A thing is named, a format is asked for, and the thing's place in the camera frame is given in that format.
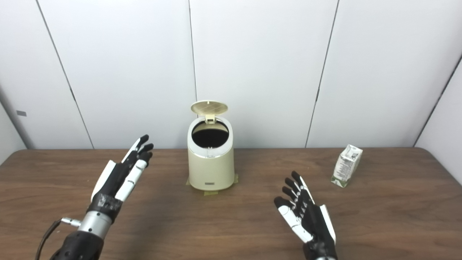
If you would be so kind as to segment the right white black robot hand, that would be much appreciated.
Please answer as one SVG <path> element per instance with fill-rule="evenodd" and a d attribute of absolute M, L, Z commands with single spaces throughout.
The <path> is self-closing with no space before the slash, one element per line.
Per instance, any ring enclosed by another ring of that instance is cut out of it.
<path fill-rule="evenodd" d="M 305 180 L 296 172 L 284 179 L 282 192 L 274 204 L 292 232 L 302 241 L 307 260 L 337 260 L 336 233 L 325 205 L 317 205 Z"/>

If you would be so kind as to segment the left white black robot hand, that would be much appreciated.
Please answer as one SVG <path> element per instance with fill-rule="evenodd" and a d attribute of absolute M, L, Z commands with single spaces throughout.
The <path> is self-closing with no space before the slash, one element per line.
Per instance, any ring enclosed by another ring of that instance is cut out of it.
<path fill-rule="evenodd" d="M 141 136 L 120 162 L 110 160 L 107 163 L 93 189 L 86 213 L 103 214 L 114 223 L 123 203 L 149 166 L 153 144 L 147 144 L 148 140 L 149 135 Z"/>

